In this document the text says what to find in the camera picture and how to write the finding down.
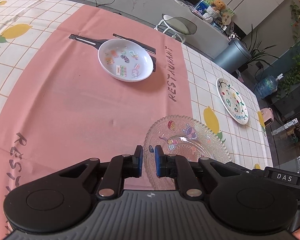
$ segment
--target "clear embossed plate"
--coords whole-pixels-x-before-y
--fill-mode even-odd
[[[161,145],[165,154],[174,153],[197,162],[209,157],[222,163],[231,161],[221,140],[204,124],[187,116],[170,115],[155,122],[144,142],[144,166],[155,190],[175,189],[173,179],[156,175],[154,148]]]

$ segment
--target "green plant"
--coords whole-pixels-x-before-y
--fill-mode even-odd
[[[296,61],[295,65],[291,68],[291,70],[289,70],[288,74],[285,75],[285,78],[279,81],[277,94],[278,99],[281,98],[282,90],[284,90],[286,95],[288,95],[290,93],[291,86],[300,83],[300,53],[297,52],[293,59]]]
[[[294,19],[294,23],[291,24],[293,28],[293,35],[292,38],[294,40],[294,45],[299,46],[299,40],[300,40],[300,7],[292,1],[292,4],[290,5],[291,8],[291,19]]]
[[[273,56],[273,55],[269,54],[268,52],[266,52],[267,49],[273,48],[277,45],[275,44],[275,45],[272,45],[272,46],[265,47],[264,49],[260,49],[260,45],[261,45],[262,41],[259,41],[257,43],[257,37],[258,37],[258,27],[256,28],[256,37],[255,37],[254,43],[252,45],[252,42],[253,42],[253,27],[251,25],[251,43],[250,43],[250,47],[248,49],[250,54],[251,54],[251,59],[249,59],[246,62],[246,64],[251,65],[251,63],[254,62],[254,61],[262,61],[262,62],[268,64],[269,66],[272,66],[270,63],[268,63],[266,60],[264,60],[263,57],[271,56],[271,57],[278,58],[278,57]]]

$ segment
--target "white cabinet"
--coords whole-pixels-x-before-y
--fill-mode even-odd
[[[233,21],[246,33],[251,24],[255,28],[284,0],[232,0],[229,7],[235,11]]]

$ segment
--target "bar stool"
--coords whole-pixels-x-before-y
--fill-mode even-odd
[[[168,30],[172,30],[174,32],[172,38],[175,39],[178,36],[181,40],[181,43],[186,41],[186,35],[195,34],[197,31],[197,25],[195,25],[193,22],[183,17],[171,17],[166,14],[162,14],[162,20],[155,27],[157,31],[160,25],[166,26],[166,29],[163,31],[163,33],[166,33]]]

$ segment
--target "bowl with stickers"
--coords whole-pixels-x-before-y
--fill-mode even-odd
[[[164,154],[182,155],[190,162],[197,162],[201,157],[221,163],[231,161],[222,141],[206,125],[188,116],[166,116],[151,126],[143,146],[145,171],[155,190],[175,189],[173,179],[156,175],[156,145],[162,147]]]
[[[144,80],[153,70],[153,61],[148,52],[127,40],[112,39],[104,42],[98,50],[98,59],[109,75],[125,82]]]

